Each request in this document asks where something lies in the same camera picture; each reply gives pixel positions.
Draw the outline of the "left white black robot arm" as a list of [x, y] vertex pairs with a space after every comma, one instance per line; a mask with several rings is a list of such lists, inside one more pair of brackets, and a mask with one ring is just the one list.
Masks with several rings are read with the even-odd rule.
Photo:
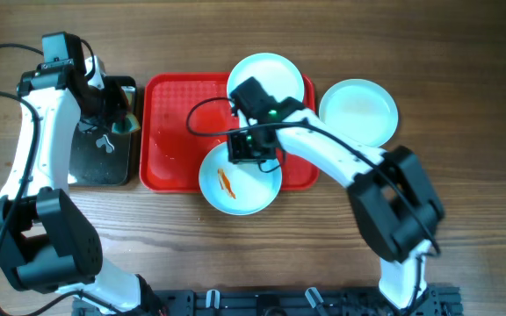
[[97, 230], [69, 196], [73, 135], [91, 93], [72, 67], [24, 75], [23, 123], [0, 193], [0, 270], [16, 291], [77, 297], [101, 313], [161, 315], [146, 281], [104, 258]]

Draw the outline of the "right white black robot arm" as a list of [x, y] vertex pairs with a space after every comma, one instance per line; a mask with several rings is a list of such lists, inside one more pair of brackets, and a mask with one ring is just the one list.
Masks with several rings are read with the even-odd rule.
[[399, 146], [368, 147], [333, 132], [294, 98], [232, 101], [240, 127], [229, 135], [245, 147], [239, 162], [280, 148], [315, 165], [345, 188], [358, 230], [380, 258], [379, 291], [411, 312], [427, 284], [424, 267], [444, 207], [417, 156]]

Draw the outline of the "green yellow scrub sponge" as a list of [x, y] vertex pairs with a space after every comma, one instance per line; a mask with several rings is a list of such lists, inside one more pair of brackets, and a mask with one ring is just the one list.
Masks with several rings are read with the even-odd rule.
[[125, 112], [112, 123], [111, 132], [115, 134], [131, 134], [141, 129], [138, 118], [132, 112]]

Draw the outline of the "light blue plate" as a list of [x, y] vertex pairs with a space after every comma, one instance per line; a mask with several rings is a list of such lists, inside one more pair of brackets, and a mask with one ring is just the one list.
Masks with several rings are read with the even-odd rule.
[[377, 83], [348, 79], [323, 95], [320, 120], [369, 147], [381, 147], [394, 136], [399, 112], [393, 97]]
[[283, 183], [278, 160], [261, 165], [233, 164], [228, 159], [226, 142], [214, 147], [199, 168], [199, 188], [215, 209], [244, 216], [262, 211], [280, 192]]
[[230, 72], [227, 82], [227, 94], [246, 79], [254, 77], [269, 96], [277, 101], [293, 97], [303, 101], [305, 86], [302, 75], [296, 66], [279, 54], [252, 54], [239, 61]]

